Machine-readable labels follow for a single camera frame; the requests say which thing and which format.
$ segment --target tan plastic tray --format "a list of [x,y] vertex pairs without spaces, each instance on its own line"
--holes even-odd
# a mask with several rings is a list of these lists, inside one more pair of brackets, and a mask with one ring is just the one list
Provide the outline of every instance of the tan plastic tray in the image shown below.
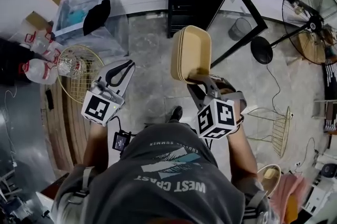
[[187,26],[173,36],[171,75],[188,84],[189,75],[210,73],[211,37],[195,26]]

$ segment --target wrist strap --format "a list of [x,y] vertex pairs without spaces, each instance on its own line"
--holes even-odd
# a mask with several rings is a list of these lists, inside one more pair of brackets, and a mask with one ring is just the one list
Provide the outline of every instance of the wrist strap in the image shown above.
[[243,122],[243,120],[244,120],[244,116],[243,115],[241,115],[240,114],[240,119],[236,122],[236,125],[237,125],[237,128],[236,128],[236,130],[233,132],[233,133],[229,133],[229,135],[230,134],[234,134],[234,133],[236,133],[236,132],[238,132],[238,130],[240,129],[240,127],[241,127],[241,123]]

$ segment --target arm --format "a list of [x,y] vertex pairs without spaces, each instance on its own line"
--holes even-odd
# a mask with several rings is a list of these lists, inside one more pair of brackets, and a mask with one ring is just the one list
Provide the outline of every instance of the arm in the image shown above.
[[[235,103],[236,118],[240,118],[240,105]],[[257,178],[257,164],[252,149],[248,143],[242,124],[234,134],[229,134],[228,145],[230,152],[230,164],[232,173],[232,183],[241,179],[252,177]]]
[[91,129],[85,153],[83,164],[87,167],[95,166],[99,173],[107,169],[108,148],[107,148],[107,127],[91,122]]

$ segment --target shoe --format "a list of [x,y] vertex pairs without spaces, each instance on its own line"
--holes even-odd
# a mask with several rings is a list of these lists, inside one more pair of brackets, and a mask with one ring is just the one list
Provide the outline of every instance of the shoe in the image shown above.
[[180,120],[183,116],[183,107],[176,106],[173,109],[172,116],[170,117],[170,120]]

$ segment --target white box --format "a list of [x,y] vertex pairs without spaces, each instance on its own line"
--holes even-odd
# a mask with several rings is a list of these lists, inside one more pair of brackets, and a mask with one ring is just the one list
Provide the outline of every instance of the white box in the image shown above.
[[219,140],[236,130],[234,101],[213,99],[197,115],[196,131],[200,138]]

